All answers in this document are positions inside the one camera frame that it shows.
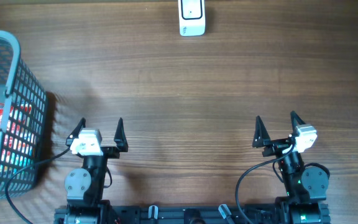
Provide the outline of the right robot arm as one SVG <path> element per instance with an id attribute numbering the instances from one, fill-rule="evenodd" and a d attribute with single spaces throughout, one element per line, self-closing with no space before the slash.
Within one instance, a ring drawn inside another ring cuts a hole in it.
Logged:
<path id="1" fill-rule="evenodd" d="M 260 118 L 256 117 L 253 147 L 262 147 L 264 157 L 274 156 L 287 195 L 274 203 L 249 205 L 245 212 L 257 223 L 330 223 L 326 191 L 328 168 L 318 163 L 305 164 L 301 153 L 311 148 L 317 130 L 294 111 L 290 113 L 293 132 L 287 138 L 272 140 Z"/>

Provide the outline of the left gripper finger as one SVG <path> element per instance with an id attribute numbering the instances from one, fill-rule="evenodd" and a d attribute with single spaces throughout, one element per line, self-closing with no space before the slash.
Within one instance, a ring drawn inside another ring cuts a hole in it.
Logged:
<path id="1" fill-rule="evenodd" d="M 73 141 L 78 138 L 80 131 L 86 127 L 86 119 L 81 118 L 80 122 L 77 124 L 76 128 L 69 134 L 66 139 L 66 146 L 71 146 Z"/>
<path id="2" fill-rule="evenodd" d="M 120 152 L 127 152 L 129 145 L 124 132 L 124 122 L 122 118 L 119 118 L 116 133 L 114 135 L 114 142 L 116 143 L 117 150 Z"/>

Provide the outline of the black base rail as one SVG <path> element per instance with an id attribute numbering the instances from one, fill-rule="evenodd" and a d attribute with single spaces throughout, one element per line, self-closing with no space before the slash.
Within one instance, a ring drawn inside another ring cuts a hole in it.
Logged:
<path id="1" fill-rule="evenodd" d="M 331 223 L 326 204 L 285 205 L 262 203 L 245 205 L 242 211 L 251 223 Z M 149 207 L 120 206 L 60 208 L 54 223 L 246 223 L 237 207 Z"/>

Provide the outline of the grey plastic shopping basket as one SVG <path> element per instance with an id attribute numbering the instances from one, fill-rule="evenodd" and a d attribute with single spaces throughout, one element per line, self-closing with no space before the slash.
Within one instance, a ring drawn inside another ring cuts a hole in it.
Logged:
<path id="1" fill-rule="evenodd" d="M 21 57 L 19 41 L 0 30 L 0 199 L 35 186 L 48 98 Z"/>

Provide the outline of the white barcode scanner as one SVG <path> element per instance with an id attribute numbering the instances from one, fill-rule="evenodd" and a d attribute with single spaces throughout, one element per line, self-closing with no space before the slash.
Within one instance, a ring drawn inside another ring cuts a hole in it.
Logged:
<path id="1" fill-rule="evenodd" d="M 200 36 L 205 33 L 204 0 L 178 0 L 178 17 L 181 36 Z"/>

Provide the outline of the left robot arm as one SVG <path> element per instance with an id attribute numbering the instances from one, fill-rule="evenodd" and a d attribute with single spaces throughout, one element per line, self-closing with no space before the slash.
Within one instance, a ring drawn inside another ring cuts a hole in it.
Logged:
<path id="1" fill-rule="evenodd" d="M 82 118 L 67 137 L 66 145 L 72 154 L 83 159 L 80 168 L 70 171 L 65 178 L 67 207 L 61 215 L 55 214 L 55 223 L 120 223 L 117 213 L 109 200 L 103 199 L 106 176 L 111 175 L 109 159 L 120 158 L 120 153 L 129 149 L 120 118 L 114 135 L 114 146 L 102 146 L 98 129 L 86 127 Z"/>

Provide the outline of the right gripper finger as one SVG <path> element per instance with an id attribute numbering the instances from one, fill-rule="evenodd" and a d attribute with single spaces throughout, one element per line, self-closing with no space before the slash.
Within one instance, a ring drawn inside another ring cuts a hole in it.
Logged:
<path id="1" fill-rule="evenodd" d="M 305 122 L 297 115 L 295 111 L 290 113 L 292 128 L 296 128 L 298 125 L 304 125 Z"/>
<path id="2" fill-rule="evenodd" d="M 255 119 L 255 133 L 252 142 L 252 147 L 265 147 L 271 145 L 270 136 L 260 116 Z"/>

